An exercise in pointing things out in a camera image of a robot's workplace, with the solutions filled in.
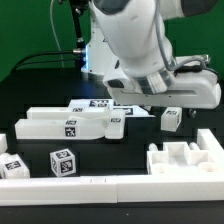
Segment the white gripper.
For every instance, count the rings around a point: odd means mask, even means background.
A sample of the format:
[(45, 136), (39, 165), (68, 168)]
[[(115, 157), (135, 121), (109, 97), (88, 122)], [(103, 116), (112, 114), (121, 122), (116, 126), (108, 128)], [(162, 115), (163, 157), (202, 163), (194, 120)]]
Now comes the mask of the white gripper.
[[(122, 105), (213, 109), (221, 99), (221, 87), (214, 72), (169, 71), (161, 58), (125, 61), (116, 58), (107, 68), (103, 83), (110, 96)], [(197, 111), (189, 109), (189, 118)]]

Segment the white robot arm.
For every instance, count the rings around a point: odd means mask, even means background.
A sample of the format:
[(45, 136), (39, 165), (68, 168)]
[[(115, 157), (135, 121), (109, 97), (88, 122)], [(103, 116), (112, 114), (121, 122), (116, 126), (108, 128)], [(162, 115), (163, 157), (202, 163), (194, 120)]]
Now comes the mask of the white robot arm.
[(219, 0), (87, 0), (91, 39), (82, 72), (120, 105), (214, 109), (221, 99), (206, 55), (173, 55), (164, 22), (205, 14)]

